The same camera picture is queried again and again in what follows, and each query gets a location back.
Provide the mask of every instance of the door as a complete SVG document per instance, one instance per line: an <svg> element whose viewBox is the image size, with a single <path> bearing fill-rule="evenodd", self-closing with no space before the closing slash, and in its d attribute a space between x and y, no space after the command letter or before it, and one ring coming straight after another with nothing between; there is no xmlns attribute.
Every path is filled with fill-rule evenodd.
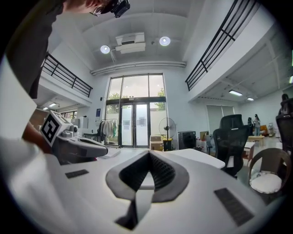
<svg viewBox="0 0 293 234"><path fill-rule="evenodd" d="M120 113L121 146L148 148L151 135L149 104L122 104Z"/></svg>

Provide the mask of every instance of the white cushion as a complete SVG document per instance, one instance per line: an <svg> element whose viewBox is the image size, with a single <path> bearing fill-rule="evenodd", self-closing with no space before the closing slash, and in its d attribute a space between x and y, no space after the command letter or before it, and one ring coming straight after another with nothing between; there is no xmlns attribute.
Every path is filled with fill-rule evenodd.
<svg viewBox="0 0 293 234"><path fill-rule="evenodd" d="M250 180L250 186L260 192L265 194L278 192L281 188L282 180L275 174L270 172L259 172L255 179Z"/></svg>

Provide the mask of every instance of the air conditioner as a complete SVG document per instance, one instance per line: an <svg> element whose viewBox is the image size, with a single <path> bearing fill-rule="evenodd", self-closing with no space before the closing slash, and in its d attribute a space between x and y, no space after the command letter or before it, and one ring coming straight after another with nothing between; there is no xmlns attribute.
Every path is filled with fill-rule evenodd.
<svg viewBox="0 0 293 234"><path fill-rule="evenodd" d="M121 35L116 37L116 41L118 44L118 46L116 47L116 51L120 51L122 54L146 50L144 32Z"/></svg>

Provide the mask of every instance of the black railing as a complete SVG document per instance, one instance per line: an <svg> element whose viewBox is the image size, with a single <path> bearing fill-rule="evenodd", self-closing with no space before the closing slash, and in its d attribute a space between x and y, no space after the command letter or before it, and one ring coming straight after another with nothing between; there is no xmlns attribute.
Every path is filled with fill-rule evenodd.
<svg viewBox="0 0 293 234"><path fill-rule="evenodd" d="M46 55L43 71L84 96L90 96L92 87L74 75L49 53Z"/></svg>
<svg viewBox="0 0 293 234"><path fill-rule="evenodd" d="M189 91L233 44L259 6L256 0L234 0L216 35L185 81Z"/></svg>

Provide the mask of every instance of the fluorescent light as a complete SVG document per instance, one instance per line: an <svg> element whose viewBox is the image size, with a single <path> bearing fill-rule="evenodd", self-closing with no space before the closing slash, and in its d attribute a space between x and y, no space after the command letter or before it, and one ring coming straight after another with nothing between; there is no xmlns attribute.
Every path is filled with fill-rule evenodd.
<svg viewBox="0 0 293 234"><path fill-rule="evenodd" d="M171 40L170 40L169 37L162 37L162 38L160 39L160 44L161 44L162 46L168 46L168 45L170 44L170 42L171 42Z"/></svg>
<svg viewBox="0 0 293 234"><path fill-rule="evenodd" d="M101 46L101 52L104 53L104 54L109 53L110 52L109 46L106 46L106 45Z"/></svg>
<svg viewBox="0 0 293 234"><path fill-rule="evenodd" d="M234 90L230 90L229 93L237 95L237 96L242 96L242 93L238 93L238 92L236 92Z"/></svg>

